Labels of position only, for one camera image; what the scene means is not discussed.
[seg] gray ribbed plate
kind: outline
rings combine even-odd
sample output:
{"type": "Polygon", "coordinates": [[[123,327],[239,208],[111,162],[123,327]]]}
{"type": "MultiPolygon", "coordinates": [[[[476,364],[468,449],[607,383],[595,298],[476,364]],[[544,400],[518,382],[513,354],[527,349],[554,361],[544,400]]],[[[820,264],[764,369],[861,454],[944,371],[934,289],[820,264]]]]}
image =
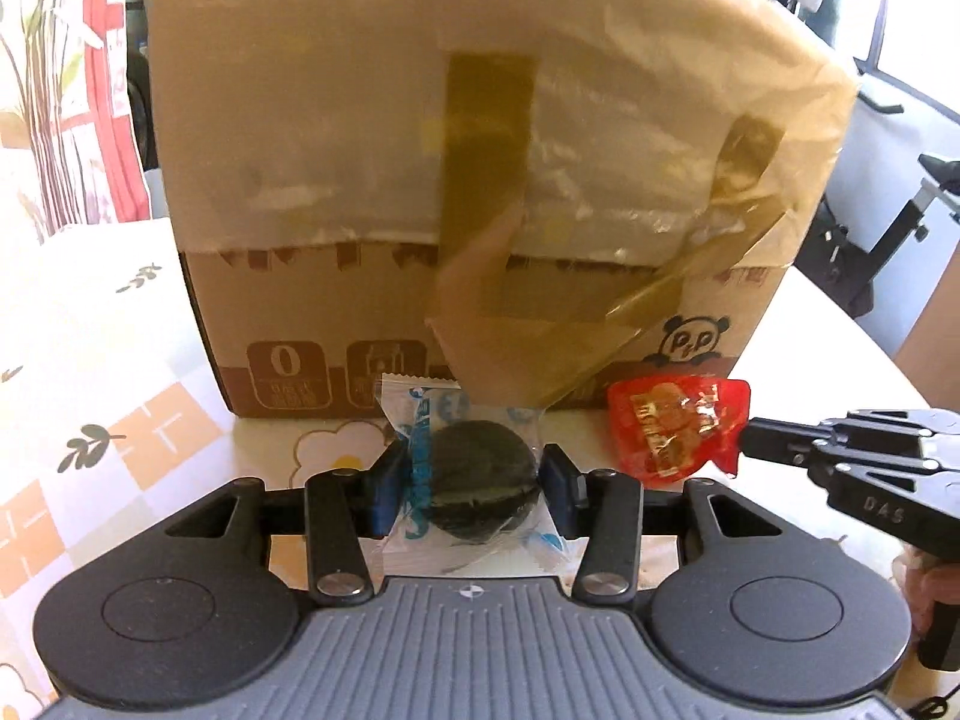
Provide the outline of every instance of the gray ribbed plate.
{"type": "MultiPolygon", "coordinates": [[[[392,579],[370,603],[314,613],[290,652],[236,693],[155,718],[760,720],[678,678],[624,613],[573,604],[552,579],[392,579]]],[[[817,720],[898,720],[880,696],[817,720]]],[[[129,717],[63,699],[46,720],[129,717]]]]}

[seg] number 0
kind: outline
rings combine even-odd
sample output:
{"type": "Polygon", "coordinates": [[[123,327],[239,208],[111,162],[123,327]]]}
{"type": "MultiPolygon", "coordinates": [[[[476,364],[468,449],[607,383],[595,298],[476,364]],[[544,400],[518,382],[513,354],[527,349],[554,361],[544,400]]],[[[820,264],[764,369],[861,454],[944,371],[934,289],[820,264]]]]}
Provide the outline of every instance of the number 0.
{"type": "Polygon", "coordinates": [[[299,354],[296,354],[296,349],[287,343],[277,343],[270,350],[270,365],[280,376],[296,376],[301,367],[299,354]]]}

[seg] panda logo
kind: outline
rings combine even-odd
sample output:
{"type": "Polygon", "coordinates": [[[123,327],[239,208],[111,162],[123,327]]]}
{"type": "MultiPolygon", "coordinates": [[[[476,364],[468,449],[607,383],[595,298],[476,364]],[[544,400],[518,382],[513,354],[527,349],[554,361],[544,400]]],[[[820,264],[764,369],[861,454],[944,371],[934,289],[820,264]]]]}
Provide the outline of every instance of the panda logo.
{"type": "Polygon", "coordinates": [[[663,367],[671,362],[689,362],[699,365],[720,357],[716,351],[720,336],[730,328],[730,317],[692,317],[679,314],[664,322],[664,340],[656,354],[648,354],[643,362],[663,367]]]}

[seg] table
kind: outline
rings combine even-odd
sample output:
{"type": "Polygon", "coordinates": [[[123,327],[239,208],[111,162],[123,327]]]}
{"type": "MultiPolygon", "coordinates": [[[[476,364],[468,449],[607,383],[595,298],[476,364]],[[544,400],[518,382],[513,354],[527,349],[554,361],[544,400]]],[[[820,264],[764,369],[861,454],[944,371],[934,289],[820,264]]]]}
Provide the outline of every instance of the table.
{"type": "MultiPolygon", "coordinates": [[[[31,624],[57,580],[237,476],[281,488],[335,464],[369,464],[387,431],[382,421],[234,418],[206,361],[167,220],[65,230],[4,273],[0,311],[0,709],[11,707],[4,720],[27,720],[55,697],[31,624]]],[[[925,405],[792,269],[733,375],[750,381],[752,413],[770,418],[925,405]]],[[[549,413],[542,433],[584,469],[613,464],[605,412],[549,413]]],[[[843,538],[848,554],[884,576],[901,552],[894,538],[827,509],[802,471],[744,459],[736,480],[704,473],[815,536],[843,538]]],[[[645,565],[668,565],[672,550],[648,541],[645,565]]],[[[299,539],[280,538],[271,567],[301,584],[303,559],[299,539]]],[[[938,685],[910,661],[894,696],[912,703],[955,679],[938,685]]]]}

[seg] exercise bike seat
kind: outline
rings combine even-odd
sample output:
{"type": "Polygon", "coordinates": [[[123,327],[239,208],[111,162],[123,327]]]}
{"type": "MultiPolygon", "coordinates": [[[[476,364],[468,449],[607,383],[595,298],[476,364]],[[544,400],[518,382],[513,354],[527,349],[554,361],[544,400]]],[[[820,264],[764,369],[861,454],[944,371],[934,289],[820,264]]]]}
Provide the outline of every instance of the exercise bike seat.
{"type": "Polygon", "coordinates": [[[960,194],[960,159],[946,160],[932,154],[921,154],[917,161],[942,190],[960,194]]]}

